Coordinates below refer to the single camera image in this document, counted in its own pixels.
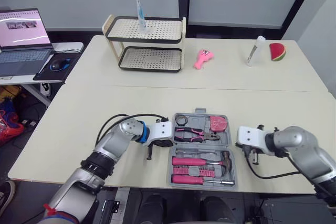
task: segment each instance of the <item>gray toolbox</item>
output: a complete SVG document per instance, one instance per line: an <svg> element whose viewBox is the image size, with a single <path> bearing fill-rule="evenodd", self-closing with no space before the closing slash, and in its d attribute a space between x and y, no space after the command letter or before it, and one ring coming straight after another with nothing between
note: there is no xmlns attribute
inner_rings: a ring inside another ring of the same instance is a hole
<svg viewBox="0 0 336 224"><path fill-rule="evenodd" d="M196 112L177 113L172 118L173 142L175 144L169 154L169 184L173 187L182 188L237 190L235 159L232 151L228 149L232 142L227 117L225 115L205 114L205 109L196 109ZM214 132L210 130L210 116L224 118L226 121L224 131ZM188 131L177 129L185 127ZM204 133L211 133L210 137L213 139L218 137L220 139L202 140L198 131L194 132L195 129L200 129ZM191 139L193 139L192 142L181 142ZM228 157L231 160L229 169L226 168L229 165Z"/></svg>

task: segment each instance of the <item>red bag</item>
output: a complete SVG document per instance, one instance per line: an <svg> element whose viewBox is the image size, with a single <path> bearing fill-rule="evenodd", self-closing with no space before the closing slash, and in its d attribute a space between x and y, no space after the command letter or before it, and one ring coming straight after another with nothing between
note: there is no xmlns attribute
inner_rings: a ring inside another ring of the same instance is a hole
<svg viewBox="0 0 336 224"><path fill-rule="evenodd" d="M0 110L0 146L7 143L14 136L20 135L25 127L18 123L18 116L15 112L9 112L6 115L6 111Z"/></svg>

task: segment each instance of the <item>pink screwdriver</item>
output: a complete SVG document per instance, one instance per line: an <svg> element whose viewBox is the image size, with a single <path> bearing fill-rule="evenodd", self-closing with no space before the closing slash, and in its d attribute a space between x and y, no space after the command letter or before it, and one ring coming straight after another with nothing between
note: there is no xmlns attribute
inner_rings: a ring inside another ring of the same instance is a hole
<svg viewBox="0 0 336 224"><path fill-rule="evenodd" d="M223 165L223 161L209 161L202 158L191 157L173 157L173 165L191 165L191 166L203 166L203 165Z"/></svg>
<svg viewBox="0 0 336 224"><path fill-rule="evenodd" d="M208 179L204 179L203 177L173 175L173 183L177 183L177 184L202 185L204 182L218 183L222 185L231 185L231 186L235 184L234 181L208 180Z"/></svg>

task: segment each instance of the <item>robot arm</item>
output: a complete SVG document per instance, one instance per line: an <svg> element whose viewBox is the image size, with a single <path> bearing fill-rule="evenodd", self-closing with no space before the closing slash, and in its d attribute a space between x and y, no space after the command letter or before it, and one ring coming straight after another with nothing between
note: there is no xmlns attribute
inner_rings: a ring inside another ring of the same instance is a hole
<svg viewBox="0 0 336 224"><path fill-rule="evenodd" d="M68 180L57 191L48 205L45 218L39 224L79 223L91 211L96 194L112 175L114 165L126 151L131 141L149 146L172 137L171 122L146 126L134 118L127 119L111 129L95 146L91 155L80 163Z"/></svg>
<svg viewBox="0 0 336 224"><path fill-rule="evenodd" d="M336 162L318 145L316 137L297 126L282 131L263 131L263 127L238 129L237 146L241 147L248 158L264 153L277 157L292 157L292 164L313 185L318 197L323 198L329 207L336 206Z"/></svg>

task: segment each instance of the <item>table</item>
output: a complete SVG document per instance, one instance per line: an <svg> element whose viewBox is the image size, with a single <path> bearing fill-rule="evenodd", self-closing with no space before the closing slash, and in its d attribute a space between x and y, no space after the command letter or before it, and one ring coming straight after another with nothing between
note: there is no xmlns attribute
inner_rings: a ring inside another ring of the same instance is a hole
<svg viewBox="0 0 336 224"><path fill-rule="evenodd" d="M71 49L82 50L84 45L82 42L62 42L62 43L53 43L53 47L55 51L65 51ZM50 55L46 60L45 64L51 59L53 55ZM61 80L33 80L35 74L28 74L25 76L12 76L12 77L0 77L0 86L4 85L21 85L28 92L30 92L33 96L35 96L38 100L44 103L46 106L50 105L50 100L46 98L43 94L40 93L32 84L38 83L55 83L62 82Z"/></svg>
<svg viewBox="0 0 336 224"><path fill-rule="evenodd" d="M91 154L98 131L118 113L156 113L169 116L206 108L207 113L228 117L233 144L239 126L265 129L297 125L312 132L322 148L336 158L335 99L327 92L254 91L117 87L94 84L65 84L61 87L26 147L10 170L13 179L64 183ZM154 123L155 118L144 118ZM262 180L252 174L240 149L234 152L238 191L260 193L313 193L301 175ZM154 147L153 160L147 149L131 143L116 164L107 186L170 188L167 181L169 148ZM294 171L286 159L260 155L258 174L268 176Z"/></svg>
<svg viewBox="0 0 336 224"><path fill-rule="evenodd" d="M201 88L233 90L281 90L327 92L327 88L293 40L282 40L287 53L283 60L270 60L266 42L260 61L253 67L245 65L255 40L186 39L185 67L179 73L125 71L118 67L104 36L94 36L66 83L92 83L109 86ZM211 50L215 59L196 70L197 52Z"/></svg>

